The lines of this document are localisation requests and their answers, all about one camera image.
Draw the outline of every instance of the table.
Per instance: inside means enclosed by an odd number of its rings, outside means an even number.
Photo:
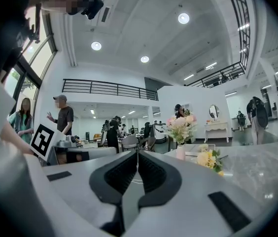
[[[205,124],[205,141],[208,140],[208,132],[212,130],[226,130],[226,139],[227,143],[229,142],[229,137],[228,137],[228,122],[217,122],[217,123],[211,123],[211,124]]]

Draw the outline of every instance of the mirror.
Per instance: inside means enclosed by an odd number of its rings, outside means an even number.
[[[209,115],[212,119],[217,119],[219,116],[220,110],[216,105],[211,105],[209,108]]]

